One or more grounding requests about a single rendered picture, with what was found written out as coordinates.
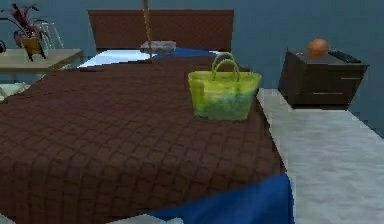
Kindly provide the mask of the tan wooden pole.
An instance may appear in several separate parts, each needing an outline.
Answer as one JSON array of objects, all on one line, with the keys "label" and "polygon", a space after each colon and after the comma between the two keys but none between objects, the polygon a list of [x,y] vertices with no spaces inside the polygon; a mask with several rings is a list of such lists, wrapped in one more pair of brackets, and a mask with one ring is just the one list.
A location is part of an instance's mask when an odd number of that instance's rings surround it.
[{"label": "tan wooden pole", "polygon": [[152,53],[152,43],[151,43],[151,31],[150,31],[150,15],[149,15],[149,5],[148,0],[142,0],[143,3],[143,13],[144,13],[144,22],[147,36],[147,43],[149,49],[150,60],[152,61],[153,53]]}]

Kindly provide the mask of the brown quilted bed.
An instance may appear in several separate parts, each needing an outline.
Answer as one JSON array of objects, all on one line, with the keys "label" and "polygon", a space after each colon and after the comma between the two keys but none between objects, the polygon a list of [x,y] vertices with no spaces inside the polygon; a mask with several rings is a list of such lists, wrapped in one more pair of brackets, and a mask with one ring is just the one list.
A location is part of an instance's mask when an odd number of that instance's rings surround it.
[{"label": "brown quilted bed", "polygon": [[[151,34],[191,58],[56,71],[0,104],[0,214],[16,224],[294,224],[290,183],[259,103],[243,122],[196,117],[187,76],[231,47],[230,10],[154,10]],[[139,10],[89,14],[97,49],[138,48]]]}]

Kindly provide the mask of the purple house plant gold pot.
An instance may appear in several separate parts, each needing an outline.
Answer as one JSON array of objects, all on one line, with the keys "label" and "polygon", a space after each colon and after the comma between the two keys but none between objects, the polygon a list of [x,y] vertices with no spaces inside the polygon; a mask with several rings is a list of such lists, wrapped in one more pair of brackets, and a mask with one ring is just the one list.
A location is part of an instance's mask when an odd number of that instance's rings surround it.
[{"label": "purple house plant gold pot", "polygon": [[46,58],[41,41],[43,37],[49,37],[49,34],[37,25],[38,22],[44,22],[44,19],[29,17],[31,10],[39,11],[35,4],[18,6],[12,3],[10,8],[0,8],[0,13],[8,14],[8,17],[0,17],[0,21],[9,21],[17,27],[13,32],[14,41],[19,48],[25,50],[29,60],[33,61],[35,54]]}]

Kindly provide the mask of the grey folded pillow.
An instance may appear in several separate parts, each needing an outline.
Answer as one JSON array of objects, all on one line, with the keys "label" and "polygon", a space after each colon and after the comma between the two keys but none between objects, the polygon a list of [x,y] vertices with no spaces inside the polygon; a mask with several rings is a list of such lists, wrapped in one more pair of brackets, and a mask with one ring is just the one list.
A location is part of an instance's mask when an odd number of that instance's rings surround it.
[{"label": "grey folded pillow", "polygon": [[151,43],[145,42],[140,46],[140,51],[147,54],[169,54],[175,50],[176,43],[174,41],[152,41]]}]

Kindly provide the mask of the beige side table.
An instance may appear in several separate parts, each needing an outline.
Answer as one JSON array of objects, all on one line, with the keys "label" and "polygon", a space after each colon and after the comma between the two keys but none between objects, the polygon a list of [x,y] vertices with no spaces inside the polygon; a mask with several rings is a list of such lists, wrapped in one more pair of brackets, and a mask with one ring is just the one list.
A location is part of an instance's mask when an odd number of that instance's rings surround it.
[{"label": "beige side table", "polygon": [[48,49],[46,58],[33,55],[29,59],[23,49],[8,49],[0,53],[0,74],[43,74],[61,69],[77,59],[84,58],[81,49]]}]

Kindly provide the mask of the dark brown nightstand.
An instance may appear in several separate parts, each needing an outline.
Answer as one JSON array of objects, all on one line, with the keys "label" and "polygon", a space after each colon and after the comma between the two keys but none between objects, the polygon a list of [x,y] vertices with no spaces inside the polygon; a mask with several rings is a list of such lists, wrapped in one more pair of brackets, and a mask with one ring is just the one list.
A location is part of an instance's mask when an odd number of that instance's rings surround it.
[{"label": "dark brown nightstand", "polygon": [[347,110],[368,69],[332,55],[286,50],[278,90],[293,109]]}]

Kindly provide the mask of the black remote control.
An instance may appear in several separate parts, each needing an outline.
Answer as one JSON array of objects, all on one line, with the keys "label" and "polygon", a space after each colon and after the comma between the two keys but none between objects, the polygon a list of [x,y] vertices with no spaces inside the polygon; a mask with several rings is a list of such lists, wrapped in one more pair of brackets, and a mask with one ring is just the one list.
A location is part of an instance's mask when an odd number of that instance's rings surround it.
[{"label": "black remote control", "polygon": [[345,63],[360,63],[360,60],[347,54],[347,53],[344,53],[340,50],[329,50],[328,51],[328,54],[345,62]]}]

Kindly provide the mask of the orange basketball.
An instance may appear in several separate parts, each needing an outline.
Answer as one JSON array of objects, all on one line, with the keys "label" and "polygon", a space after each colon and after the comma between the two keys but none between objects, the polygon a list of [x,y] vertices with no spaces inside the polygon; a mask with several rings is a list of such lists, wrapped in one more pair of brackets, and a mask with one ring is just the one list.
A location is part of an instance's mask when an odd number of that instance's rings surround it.
[{"label": "orange basketball", "polygon": [[328,53],[328,49],[329,45],[326,40],[314,39],[309,43],[307,53],[312,58],[319,58],[325,56]]}]

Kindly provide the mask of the yellow green woven basket bag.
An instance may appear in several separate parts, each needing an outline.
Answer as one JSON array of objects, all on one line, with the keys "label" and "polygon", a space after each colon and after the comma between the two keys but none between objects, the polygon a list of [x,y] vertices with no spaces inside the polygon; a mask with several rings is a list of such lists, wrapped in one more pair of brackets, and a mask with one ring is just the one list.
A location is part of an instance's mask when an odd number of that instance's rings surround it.
[{"label": "yellow green woven basket bag", "polygon": [[258,73],[241,71],[231,53],[219,53],[209,71],[188,74],[194,114],[210,120],[246,120],[261,79]]}]

